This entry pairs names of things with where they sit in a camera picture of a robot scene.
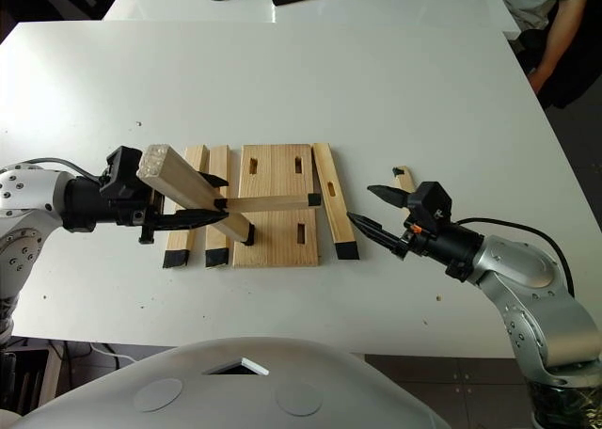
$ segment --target black end cap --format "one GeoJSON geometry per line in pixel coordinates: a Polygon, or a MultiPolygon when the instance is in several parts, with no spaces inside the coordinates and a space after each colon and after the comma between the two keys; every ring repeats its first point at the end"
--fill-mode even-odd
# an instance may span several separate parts
{"type": "Polygon", "coordinates": [[[163,268],[186,266],[189,256],[190,250],[166,250],[166,255],[163,257],[163,268]]]}
{"type": "Polygon", "coordinates": [[[309,206],[320,206],[322,204],[322,196],[317,193],[308,194],[309,206]]]}
{"type": "Polygon", "coordinates": [[[335,248],[337,249],[337,258],[339,260],[359,260],[356,241],[335,243],[335,248]]]}
{"type": "Polygon", "coordinates": [[[215,199],[214,207],[222,211],[228,207],[228,199],[215,199]]]}
{"type": "Polygon", "coordinates": [[[210,248],[209,250],[205,251],[205,267],[217,267],[228,264],[229,258],[229,248],[210,248]]]}
{"type": "Polygon", "coordinates": [[[255,226],[253,224],[248,224],[248,236],[243,244],[245,246],[253,246],[255,244],[255,226]]]}

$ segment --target gray floor tile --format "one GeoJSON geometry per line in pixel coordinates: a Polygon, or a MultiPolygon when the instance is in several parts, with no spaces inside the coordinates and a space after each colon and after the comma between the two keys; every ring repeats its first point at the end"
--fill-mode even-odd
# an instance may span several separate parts
{"type": "Polygon", "coordinates": [[[589,167],[574,167],[574,171],[594,217],[602,227],[602,162],[589,167]]]}
{"type": "Polygon", "coordinates": [[[470,429],[531,427],[526,385],[466,385],[470,429]]]}
{"type": "Polygon", "coordinates": [[[431,407],[453,429],[468,429],[467,408],[461,385],[408,382],[400,386],[431,407]]]}
{"type": "Polygon", "coordinates": [[[602,76],[588,88],[580,98],[569,104],[569,108],[585,104],[602,104],[602,76]]]}
{"type": "Polygon", "coordinates": [[[396,383],[460,383],[455,358],[367,355],[366,362],[396,383]]]}
{"type": "Polygon", "coordinates": [[[599,152],[589,136],[590,130],[569,109],[550,107],[546,116],[571,166],[586,166],[595,161],[599,152]]]}
{"type": "Polygon", "coordinates": [[[458,358],[465,384],[523,385],[525,378],[513,358],[458,358]]]}
{"type": "MultiPolygon", "coordinates": [[[[84,351],[89,352],[88,344],[81,343],[82,346],[79,348],[78,352],[84,351]]],[[[94,346],[97,348],[108,352],[107,349],[99,343],[95,343],[94,346]]],[[[126,356],[130,356],[135,360],[141,360],[146,357],[154,356],[155,354],[159,354],[168,349],[172,349],[171,347],[162,347],[162,346],[137,346],[130,344],[111,344],[111,347],[117,354],[123,354],[126,356]]],[[[92,352],[89,356],[78,358],[76,360],[79,365],[87,365],[87,366],[100,366],[104,368],[113,368],[115,367],[115,360],[112,357],[105,356],[103,354],[99,354],[97,352],[92,352]]],[[[121,358],[119,360],[121,366],[127,366],[132,362],[126,358],[121,358]]]]}
{"type": "Polygon", "coordinates": [[[98,379],[99,377],[103,377],[104,375],[112,373],[113,371],[115,371],[114,368],[79,365],[76,362],[74,362],[71,368],[71,378],[73,384],[73,388],[71,388],[69,383],[67,362],[64,361],[60,370],[60,376],[58,377],[56,396],[60,396],[61,394],[70,391],[71,389],[81,387],[82,385],[85,385],[88,382],[91,382],[92,380],[98,379]]]}

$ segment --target wooden block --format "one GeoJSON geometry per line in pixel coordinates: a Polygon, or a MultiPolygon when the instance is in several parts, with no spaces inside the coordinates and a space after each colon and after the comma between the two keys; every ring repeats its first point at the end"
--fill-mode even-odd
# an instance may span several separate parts
{"type": "MultiPolygon", "coordinates": [[[[406,166],[399,166],[393,168],[393,175],[395,176],[395,185],[405,192],[414,192],[416,191],[416,185],[414,185],[414,180],[412,179],[412,174],[410,173],[410,169],[406,166]]],[[[410,215],[410,212],[407,208],[402,208],[402,215],[404,220],[410,215]]]]}
{"type": "MultiPolygon", "coordinates": [[[[204,172],[207,166],[209,151],[204,145],[187,147],[184,159],[190,166],[199,172],[204,172]]],[[[176,204],[175,211],[181,210],[182,206],[176,204]]],[[[190,251],[195,243],[196,230],[175,230],[169,233],[167,238],[166,254],[163,258],[163,267],[177,267],[188,264],[190,251]]]]}
{"type": "Polygon", "coordinates": [[[359,260],[357,242],[342,195],[339,176],[328,144],[313,144],[313,159],[318,169],[320,186],[332,240],[339,260],[359,260]]]}
{"type": "Polygon", "coordinates": [[[259,213],[262,211],[290,211],[317,208],[322,203],[320,194],[300,196],[239,197],[237,199],[216,200],[216,208],[228,213],[259,213]]]}
{"type": "MultiPolygon", "coordinates": [[[[313,192],[309,145],[245,145],[239,197],[289,196],[313,192]]],[[[318,264],[313,210],[246,214],[255,225],[253,246],[234,246],[234,266],[318,264]]]]}
{"type": "MultiPolygon", "coordinates": [[[[230,147],[220,145],[212,147],[209,155],[209,173],[230,181],[230,147]]],[[[219,193],[224,197],[229,197],[227,186],[219,188],[219,193]]],[[[216,267],[228,264],[230,258],[230,240],[228,236],[216,229],[208,226],[205,231],[205,267],[216,267]]]]}
{"type": "MultiPolygon", "coordinates": [[[[223,197],[186,161],[165,144],[150,145],[140,159],[136,176],[186,209],[214,210],[223,197]]],[[[253,225],[242,214],[231,214],[214,224],[230,239],[253,244],[253,225]]]]}

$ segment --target wooden stick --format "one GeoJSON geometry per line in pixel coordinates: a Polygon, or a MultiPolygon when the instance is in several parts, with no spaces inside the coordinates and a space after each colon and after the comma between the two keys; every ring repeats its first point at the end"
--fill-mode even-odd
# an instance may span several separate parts
{"type": "Polygon", "coordinates": [[[322,203],[320,194],[301,194],[299,196],[239,197],[220,199],[215,207],[228,213],[258,213],[261,211],[290,211],[317,208],[322,203]]]}
{"type": "Polygon", "coordinates": [[[313,144],[313,158],[318,169],[326,215],[339,260],[359,260],[357,242],[342,196],[339,176],[328,144],[313,144]]]}
{"type": "MultiPolygon", "coordinates": [[[[230,181],[230,147],[220,145],[212,147],[209,155],[209,173],[230,181]]],[[[219,193],[227,198],[229,196],[228,186],[219,188],[219,193]]],[[[228,236],[208,226],[205,231],[205,267],[216,267],[228,264],[230,258],[230,240],[228,236]]]]}
{"type": "MultiPolygon", "coordinates": [[[[406,166],[399,166],[393,168],[393,175],[395,176],[395,185],[405,192],[414,192],[416,191],[416,185],[414,185],[414,180],[412,179],[412,174],[410,173],[410,169],[406,166]]],[[[404,220],[410,215],[410,212],[407,208],[402,208],[402,214],[404,215],[404,220]]]]}
{"type": "MultiPolygon", "coordinates": [[[[199,172],[205,171],[208,156],[209,151],[204,145],[187,147],[184,153],[184,159],[194,170],[199,172]]],[[[175,211],[181,209],[182,207],[176,204],[175,211]]],[[[163,258],[164,268],[185,266],[188,264],[188,258],[195,243],[196,234],[196,230],[175,230],[169,232],[166,253],[163,258]]]]}
{"type": "MultiPolygon", "coordinates": [[[[214,210],[222,196],[171,147],[150,145],[140,159],[137,177],[186,209],[214,210]]],[[[254,227],[241,214],[231,214],[214,224],[234,241],[253,244],[254,227]]]]}

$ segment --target wooden plank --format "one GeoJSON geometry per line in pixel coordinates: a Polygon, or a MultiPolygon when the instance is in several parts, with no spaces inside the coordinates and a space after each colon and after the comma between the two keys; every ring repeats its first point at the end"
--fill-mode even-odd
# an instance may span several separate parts
{"type": "MultiPolygon", "coordinates": [[[[190,166],[199,172],[204,172],[207,166],[209,151],[204,145],[187,147],[184,152],[184,159],[190,166]]],[[[181,210],[182,206],[176,203],[174,211],[181,210]]],[[[177,267],[188,264],[190,251],[195,243],[197,236],[196,230],[175,230],[169,233],[167,238],[166,253],[163,258],[163,267],[177,267]]]]}
{"type": "MultiPolygon", "coordinates": [[[[214,210],[223,197],[186,161],[165,144],[150,145],[140,159],[136,176],[186,209],[214,210]]],[[[231,214],[214,224],[230,239],[253,243],[253,226],[242,214],[231,214]]]]}
{"type": "MultiPolygon", "coordinates": [[[[230,181],[230,147],[220,145],[212,147],[209,155],[209,173],[230,181]]],[[[222,186],[219,193],[229,197],[229,187],[222,186]]],[[[205,267],[228,264],[230,258],[230,240],[215,227],[208,226],[205,231],[205,267]]]]}
{"type": "MultiPolygon", "coordinates": [[[[395,185],[405,192],[416,191],[416,185],[414,185],[414,179],[410,173],[410,169],[406,166],[398,166],[393,168],[393,175],[395,176],[395,185]]],[[[404,220],[410,215],[407,208],[402,208],[402,215],[404,220]]]]}
{"type": "MultiPolygon", "coordinates": [[[[245,145],[241,155],[239,197],[313,192],[309,145],[245,145]]],[[[234,246],[234,266],[315,266],[318,264],[313,210],[246,215],[256,227],[253,246],[234,246]]]]}
{"type": "Polygon", "coordinates": [[[345,205],[335,162],[332,159],[330,145],[326,143],[313,144],[313,158],[318,169],[324,206],[332,240],[337,250],[337,257],[339,260],[359,260],[356,237],[349,217],[347,217],[347,206],[345,205]]]}
{"type": "Polygon", "coordinates": [[[320,194],[301,194],[300,196],[239,197],[220,199],[215,207],[228,213],[258,213],[262,211],[290,211],[316,209],[322,202],[320,194]]]}

